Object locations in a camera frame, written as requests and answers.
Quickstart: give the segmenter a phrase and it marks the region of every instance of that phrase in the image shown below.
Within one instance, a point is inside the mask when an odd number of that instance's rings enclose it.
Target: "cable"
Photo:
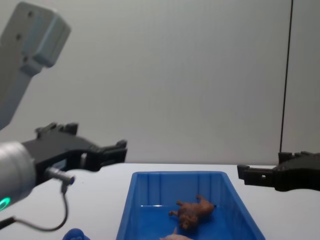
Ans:
[[[283,143],[283,137],[284,137],[284,122],[285,122],[285,110],[286,110],[289,54],[290,54],[291,27],[292,27],[292,15],[294,10],[294,0],[291,0],[290,8],[291,9],[290,9],[290,22],[289,22],[289,36],[288,36],[288,48],[286,53],[286,67],[285,67],[284,93],[283,93],[282,118],[281,118],[281,133],[280,133],[280,148],[279,148],[280,153],[282,152],[282,143]]]
[[[8,218],[0,221],[0,230],[11,225],[11,224],[20,223],[20,224],[23,224],[29,228],[32,228],[32,229],[35,229],[38,231],[53,232],[53,231],[56,231],[56,230],[62,228],[65,225],[65,223],[67,222],[67,219],[68,219],[68,215],[69,215],[69,208],[68,208],[66,193],[68,190],[68,186],[72,185],[75,182],[75,177],[74,176],[70,177],[70,176],[66,175],[63,171],[60,171],[60,170],[52,168],[52,167],[47,168],[46,173],[48,174],[48,177],[50,179],[55,178],[55,179],[59,179],[62,181],[61,193],[62,193],[64,210],[65,210],[63,221],[56,227],[46,228],[46,227],[35,225],[35,224],[28,222],[26,220],[16,218],[15,216],[12,216],[12,217],[8,217]]]
[[[45,228],[45,227],[37,226],[37,225],[35,225],[35,224],[31,223],[31,222],[28,222],[28,221],[26,221],[26,220],[13,217],[13,218],[14,218],[14,221],[15,221],[16,223],[23,224],[23,225],[28,226],[28,227],[30,227],[30,228],[32,228],[32,229],[35,229],[35,230],[38,230],[38,231],[42,231],[42,232],[53,232],[53,231],[56,231],[56,230],[62,228],[62,227],[65,225],[65,223],[66,223],[66,221],[67,221],[67,219],[68,219],[68,215],[69,215],[68,202],[67,202],[67,198],[66,198],[66,194],[65,194],[65,193],[62,194],[62,198],[63,198],[64,209],[65,209],[64,219],[63,219],[63,221],[62,221],[58,226],[56,226],[56,227],[53,227],[53,228]]]

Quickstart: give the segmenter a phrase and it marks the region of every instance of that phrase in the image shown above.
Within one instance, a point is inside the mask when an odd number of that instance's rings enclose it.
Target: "toy animal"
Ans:
[[[209,216],[216,207],[201,195],[197,195],[196,198],[200,200],[199,203],[176,201],[176,204],[180,206],[179,210],[169,212],[169,216],[178,217],[179,227],[185,231],[197,228],[199,219]]]
[[[164,238],[160,238],[160,240],[192,240],[192,239],[186,236],[178,235],[177,228],[175,228],[171,235],[168,235]]]

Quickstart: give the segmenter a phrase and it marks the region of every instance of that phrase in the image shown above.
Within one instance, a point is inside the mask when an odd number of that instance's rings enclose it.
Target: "plastic figurine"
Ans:
[[[192,239],[186,236],[178,235],[177,228],[175,228],[171,235],[168,235],[165,238],[160,238],[160,240],[192,240]]]
[[[73,228],[64,235],[62,240],[90,240],[84,232],[78,228]]]
[[[170,211],[169,216],[175,215],[179,219],[179,227],[185,231],[197,228],[199,219],[209,216],[215,209],[215,205],[207,201],[203,196],[197,195],[199,203],[176,201],[180,206],[178,211]]]

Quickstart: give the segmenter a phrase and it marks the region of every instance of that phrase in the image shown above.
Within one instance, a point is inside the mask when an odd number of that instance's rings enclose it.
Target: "screw hole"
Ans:
[[[16,36],[15,36],[15,39],[17,41],[19,41],[20,39],[22,38],[22,35],[20,33],[18,33]]]

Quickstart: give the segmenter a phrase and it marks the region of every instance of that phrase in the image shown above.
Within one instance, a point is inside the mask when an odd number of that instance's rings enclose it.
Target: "white backdrop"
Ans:
[[[16,0],[0,3],[0,31]],[[38,0],[72,26],[0,141],[52,121],[129,162],[277,162],[290,0]]]
[[[320,152],[320,2],[294,1],[283,150]]]

